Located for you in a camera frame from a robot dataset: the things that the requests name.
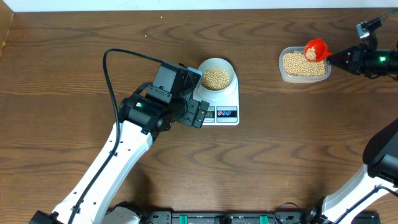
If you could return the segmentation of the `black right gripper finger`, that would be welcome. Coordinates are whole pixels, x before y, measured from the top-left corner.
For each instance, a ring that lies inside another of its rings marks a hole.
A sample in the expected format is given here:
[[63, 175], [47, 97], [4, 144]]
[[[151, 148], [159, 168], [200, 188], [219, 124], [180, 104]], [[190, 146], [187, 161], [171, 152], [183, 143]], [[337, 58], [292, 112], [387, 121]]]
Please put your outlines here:
[[338, 64], [338, 63], [350, 63], [353, 59], [353, 55], [355, 51], [357, 51], [358, 47], [353, 46], [341, 52], [332, 54], [326, 58], [326, 61], [329, 64]]
[[341, 70], [344, 70], [344, 71], [346, 71], [348, 73], [351, 73], [353, 75], [356, 74], [355, 64], [352, 63], [349, 60], [337, 60], [337, 59], [328, 58], [326, 61], [327, 61], [328, 64], [330, 64], [330, 65], [332, 65], [334, 67], [337, 67], [337, 68], [339, 68]]

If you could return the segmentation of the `red plastic measuring scoop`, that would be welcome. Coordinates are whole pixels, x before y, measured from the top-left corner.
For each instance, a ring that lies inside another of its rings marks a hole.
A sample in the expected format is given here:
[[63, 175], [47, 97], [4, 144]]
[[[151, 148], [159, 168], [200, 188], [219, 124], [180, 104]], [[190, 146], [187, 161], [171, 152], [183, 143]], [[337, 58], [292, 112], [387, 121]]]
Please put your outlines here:
[[[305, 57], [305, 51], [310, 48], [310, 47], [315, 47], [316, 50], [316, 55], [317, 59], [315, 61], [310, 61]], [[321, 62], [322, 60], [325, 60], [328, 56], [332, 55], [331, 52], [329, 52], [329, 48], [327, 44], [321, 40], [321, 39], [312, 39], [310, 40], [304, 48], [304, 57], [309, 61], [309, 62]]]

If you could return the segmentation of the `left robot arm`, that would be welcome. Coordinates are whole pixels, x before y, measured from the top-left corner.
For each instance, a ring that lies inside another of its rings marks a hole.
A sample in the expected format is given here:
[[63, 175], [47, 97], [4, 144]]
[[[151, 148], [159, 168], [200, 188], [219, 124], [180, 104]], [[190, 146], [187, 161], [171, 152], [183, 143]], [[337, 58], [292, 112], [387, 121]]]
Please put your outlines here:
[[37, 211], [31, 223], [139, 223], [128, 207], [109, 205], [128, 173], [173, 122], [200, 128], [209, 107], [190, 95], [154, 97], [138, 93], [122, 101], [119, 119], [102, 150], [71, 193], [52, 211]]

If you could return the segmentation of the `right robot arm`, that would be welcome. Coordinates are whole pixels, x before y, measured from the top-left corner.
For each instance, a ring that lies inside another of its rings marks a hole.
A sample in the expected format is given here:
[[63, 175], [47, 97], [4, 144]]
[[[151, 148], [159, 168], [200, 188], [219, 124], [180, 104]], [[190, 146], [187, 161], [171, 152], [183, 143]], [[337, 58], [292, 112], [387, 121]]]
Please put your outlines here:
[[[370, 79], [397, 74], [397, 50], [378, 50], [372, 43], [330, 55], [327, 62]], [[335, 193], [322, 198], [305, 223], [351, 223], [388, 193], [397, 195], [397, 120], [369, 140], [359, 171]]]

